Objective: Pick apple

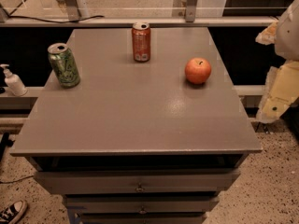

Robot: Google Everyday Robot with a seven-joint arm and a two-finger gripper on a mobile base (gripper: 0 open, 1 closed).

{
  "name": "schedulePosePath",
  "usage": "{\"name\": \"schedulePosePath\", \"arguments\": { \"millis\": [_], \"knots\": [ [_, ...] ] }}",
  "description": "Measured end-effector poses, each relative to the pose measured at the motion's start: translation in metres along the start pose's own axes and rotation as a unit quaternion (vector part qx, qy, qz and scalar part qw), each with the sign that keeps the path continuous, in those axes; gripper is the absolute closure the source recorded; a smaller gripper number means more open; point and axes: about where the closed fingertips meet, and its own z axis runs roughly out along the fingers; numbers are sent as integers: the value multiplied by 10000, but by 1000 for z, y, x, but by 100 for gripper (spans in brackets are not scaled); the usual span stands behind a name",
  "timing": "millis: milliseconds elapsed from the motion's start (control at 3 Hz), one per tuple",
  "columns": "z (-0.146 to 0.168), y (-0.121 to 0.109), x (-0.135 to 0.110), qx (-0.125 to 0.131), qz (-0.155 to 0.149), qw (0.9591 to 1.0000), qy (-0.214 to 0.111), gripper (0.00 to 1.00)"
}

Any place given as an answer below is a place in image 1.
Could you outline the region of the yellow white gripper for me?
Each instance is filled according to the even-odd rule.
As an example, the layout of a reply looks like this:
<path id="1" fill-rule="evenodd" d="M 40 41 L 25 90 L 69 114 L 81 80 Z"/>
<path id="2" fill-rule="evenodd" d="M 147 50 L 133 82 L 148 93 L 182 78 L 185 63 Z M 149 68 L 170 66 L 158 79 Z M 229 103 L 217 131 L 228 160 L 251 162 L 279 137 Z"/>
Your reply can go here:
<path id="1" fill-rule="evenodd" d="M 261 123 L 278 120 L 299 98 L 299 62 L 287 60 L 280 68 L 270 67 L 256 119 Z"/>

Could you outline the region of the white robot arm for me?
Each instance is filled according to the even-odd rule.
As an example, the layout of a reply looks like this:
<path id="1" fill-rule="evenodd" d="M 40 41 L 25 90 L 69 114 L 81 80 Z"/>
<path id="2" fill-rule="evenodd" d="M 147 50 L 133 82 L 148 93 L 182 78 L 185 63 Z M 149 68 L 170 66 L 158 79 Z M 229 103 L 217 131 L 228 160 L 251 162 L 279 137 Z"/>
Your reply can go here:
<path id="1" fill-rule="evenodd" d="M 255 41 L 273 44 L 276 55 L 285 59 L 279 68 L 270 67 L 256 114 L 261 123 L 272 123 L 299 98 L 299 0 L 294 0 Z"/>

